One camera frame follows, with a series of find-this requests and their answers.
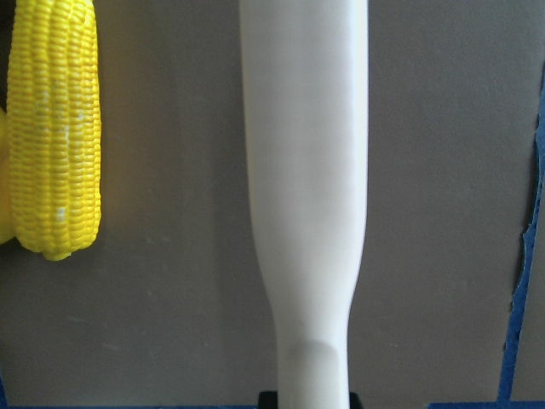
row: toy corn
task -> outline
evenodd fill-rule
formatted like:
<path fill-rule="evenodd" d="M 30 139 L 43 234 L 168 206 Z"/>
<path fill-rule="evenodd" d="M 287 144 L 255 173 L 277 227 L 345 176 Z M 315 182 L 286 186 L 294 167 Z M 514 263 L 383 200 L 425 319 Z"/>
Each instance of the toy corn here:
<path fill-rule="evenodd" d="M 24 247 L 48 260 L 63 259 L 91 245 L 100 223 L 91 0 L 17 1 L 7 107 L 9 191 L 0 193 L 9 194 L 9 203 L 0 202 L 0 211 L 10 207 L 14 235 Z M 0 239 L 9 237 L 4 219 L 0 216 Z"/>

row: white cylinder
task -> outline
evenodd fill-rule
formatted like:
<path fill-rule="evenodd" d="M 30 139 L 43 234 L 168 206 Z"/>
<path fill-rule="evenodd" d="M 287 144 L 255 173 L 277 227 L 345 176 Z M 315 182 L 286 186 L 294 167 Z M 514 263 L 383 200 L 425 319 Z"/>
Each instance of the white cylinder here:
<path fill-rule="evenodd" d="M 241 0 L 250 208 L 279 409 L 348 409 L 364 242 L 367 1 Z"/>

